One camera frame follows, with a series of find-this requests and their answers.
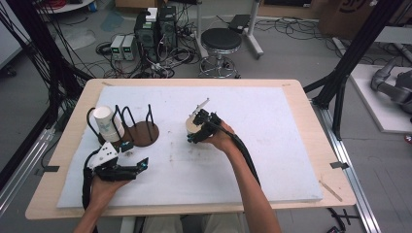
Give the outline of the wooden stick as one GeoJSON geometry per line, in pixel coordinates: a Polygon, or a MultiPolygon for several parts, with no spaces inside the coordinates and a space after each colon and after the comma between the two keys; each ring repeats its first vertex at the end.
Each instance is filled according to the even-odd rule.
{"type": "Polygon", "coordinates": [[[343,198],[334,191],[328,184],[324,183],[323,181],[319,181],[319,183],[331,194],[333,195],[339,202],[343,202],[343,198]]]}

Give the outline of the black round stool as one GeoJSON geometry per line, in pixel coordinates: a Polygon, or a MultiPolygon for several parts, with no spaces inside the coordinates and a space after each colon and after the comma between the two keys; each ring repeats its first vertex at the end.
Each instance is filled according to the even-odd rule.
{"type": "Polygon", "coordinates": [[[239,78],[234,62],[227,57],[241,47],[242,39],[238,33],[228,28],[211,28],[200,37],[202,48],[207,56],[199,62],[199,75],[212,78],[239,78]]]}

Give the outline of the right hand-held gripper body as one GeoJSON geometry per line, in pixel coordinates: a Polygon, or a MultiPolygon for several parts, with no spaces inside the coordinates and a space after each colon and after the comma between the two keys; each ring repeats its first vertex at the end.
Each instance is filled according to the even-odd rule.
{"type": "MultiPolygon", "coordinates": [[[[210,99],[207,98],[204,102],[197,105],[196,109],[189,115],[189,117],[195,116],[201,109],[204,109],[204,107],[209,101],[210,99]]],[[[222,120],[217,116],[216,113],[209,113],[209,120],[205,122],[202,125],[201,129],[197,132],[197,134],[199,135],[199,142],[202,142],[210,136],[214,135],[221,126],[221,123],[222,120]]]]}

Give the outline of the white board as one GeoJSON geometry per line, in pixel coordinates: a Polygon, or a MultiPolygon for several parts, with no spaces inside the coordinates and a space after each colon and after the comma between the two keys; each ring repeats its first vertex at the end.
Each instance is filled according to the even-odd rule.
{"type": "Polygon", "coordinates": [[[372,76],[379,69],[379,65],[360,64],[352,72],[351,80],[381,132],[412,134],[412,115],[403,111],[389,96],[370,87],[372,76]]]}

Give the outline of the white foam mat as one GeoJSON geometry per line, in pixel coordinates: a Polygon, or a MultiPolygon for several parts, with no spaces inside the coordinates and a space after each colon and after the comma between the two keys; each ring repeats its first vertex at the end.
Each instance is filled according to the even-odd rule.
{"type": "Polygon", "coordinates": [[[152,111],[159,128],[152,145],[120,155],[121,165],[142,159],[149,165],[117,192],[114,207],[240,203],[225,154],[210,144],[187,140],[185,122],[198,104],[217,114],[244,142],[270,202],[315,202],[324,197],[280,87],[106,86],[97,103],[129,107],[137,119],[152,111]]]}

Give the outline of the black computer tower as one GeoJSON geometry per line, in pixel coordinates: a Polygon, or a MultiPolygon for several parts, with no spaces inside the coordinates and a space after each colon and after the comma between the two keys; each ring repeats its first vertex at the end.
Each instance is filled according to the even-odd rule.
{"type": "Polygon", "coordinates": [[[165,6],[159,9],[158,22],[161,42],[168,49],[177,47],[176,7],[165,6]]]}
{"type": "Polygon", "coordinates": [[[156,14],[149,9],[142,10],[136,17],[134,34],[142,59],[149,59],[151,62],[158,62],[158,25],[156,14]]]}

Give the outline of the black flat device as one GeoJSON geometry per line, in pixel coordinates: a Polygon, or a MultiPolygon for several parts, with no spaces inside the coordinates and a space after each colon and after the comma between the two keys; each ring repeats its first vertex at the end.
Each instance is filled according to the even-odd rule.
{"type": "Polygon", "coordinates": [[[242,33],[243,30],[248,26],[249,21],[249,15],[235,15],[229,23],[228,28],[237,33],[242,33]]]}

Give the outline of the person's left hand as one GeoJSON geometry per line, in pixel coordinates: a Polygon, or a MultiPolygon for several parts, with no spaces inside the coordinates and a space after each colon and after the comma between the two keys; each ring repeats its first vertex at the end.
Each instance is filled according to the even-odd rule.
{"type": "Polygon", "coordinates": [[[102,181],[99,177],[94,177],[91,187],[90,203],[109,203],[116,192],[126,184],[128,184],[128,181],[107,182],[102,181]]]}

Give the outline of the white metal stand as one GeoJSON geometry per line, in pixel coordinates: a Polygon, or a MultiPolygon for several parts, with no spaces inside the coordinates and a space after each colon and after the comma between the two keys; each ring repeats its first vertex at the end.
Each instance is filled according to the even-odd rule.
{"type": "MultiPolygon", "coordinates": [[[[194,31],[194,39],[195,39],[196,47],[198,49],[200,56],[204,58],[208,56],[208,51],[204,49],[201,45],[202,0],[195,0],[195,1],[196,1],[196,30],[194,31]]],[[[253,0],[249,27],[243,29],[243,34],[245,35],[245,39],[249,43],[253,54],[256,56],[256,59],[259,59],[262,55],[264,55],[262,48],[260,47],[257,39],[254,36],[254,29],[255,29],[255,24],[257,22],[259,4],[260,4],[260,0],[253,0]]]]}

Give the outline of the person's legs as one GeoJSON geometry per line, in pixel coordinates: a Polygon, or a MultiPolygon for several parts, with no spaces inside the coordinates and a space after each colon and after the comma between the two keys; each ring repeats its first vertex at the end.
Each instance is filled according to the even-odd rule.
{"type": "MultiPolygon", "coordinates": [[[[202,233],[245,233],[238,214],[210,214],[201,218],[202,233]]],[[[139,233],[184,233],[179,216],[146,217],[139,233]]]]}

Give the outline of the grey power supply unit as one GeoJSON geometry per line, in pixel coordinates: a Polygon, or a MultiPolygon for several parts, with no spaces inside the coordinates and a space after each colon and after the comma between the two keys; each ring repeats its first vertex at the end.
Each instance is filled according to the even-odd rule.
{"type": "Polygon", "coordinates": [[[112,57],[115,60],[124,60],[124,55],[122,51],[123,40],[124,37],[122,35],[118,35],[111,44],[112,57]]]}
{"type": "Polygon", "coordinates": [[[122,42],[123,56],[125,60],[133,60],[136,56],[136,43],[133,35],[127,35],[122,42]]]}

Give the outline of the cardboard box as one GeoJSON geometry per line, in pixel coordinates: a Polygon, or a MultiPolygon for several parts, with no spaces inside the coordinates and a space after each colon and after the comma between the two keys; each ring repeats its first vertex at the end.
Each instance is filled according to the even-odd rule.
{"type": "Polygon", "coordinates": [[[382,18],[391,18],[387,10],[367,23],[381,0],[327,0],[319,18],[318,28],[323,35],[355,39],[360,33],[370,32],[382,18]]]}

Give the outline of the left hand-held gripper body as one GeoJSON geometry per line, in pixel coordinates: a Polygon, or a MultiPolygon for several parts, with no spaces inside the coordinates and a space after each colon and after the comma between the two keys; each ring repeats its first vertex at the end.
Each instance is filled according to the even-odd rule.
{"type": "Polygon", "coordinates": [[[132,181],[136,179],[137,172],[134,167],[120,166],[119,153],[114,146],[106,142],[86,161],[86,167],[92,175],[97,175],[102,181],[132,181]]]}

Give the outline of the person's right hand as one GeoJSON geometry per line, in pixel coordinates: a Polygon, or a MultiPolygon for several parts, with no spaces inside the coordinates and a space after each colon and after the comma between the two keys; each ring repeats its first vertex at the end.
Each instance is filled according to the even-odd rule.
{"type": "Polygon", "coordinates": [[[221,130],[217,131],[212,137],[207,138],[205,143],[212,144],[224,153],[233,152],[237,149],[230,136],[221,130]]]}

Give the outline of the black metal frame post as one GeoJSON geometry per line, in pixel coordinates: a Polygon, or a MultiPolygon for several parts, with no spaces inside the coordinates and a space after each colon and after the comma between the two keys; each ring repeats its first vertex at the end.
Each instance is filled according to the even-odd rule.
{"type": "Polygon", "coordinates": [[[330,101],[335,99],[331,129],[339,141],[341,141],[341,118],[346,82],[402,2],[403,0],[378,0],[374,10],[335,68],[322,79],[303,87],[305,93],[322,88],[320,93],[312,99],[320,109],[327,110],[330,101]]]}

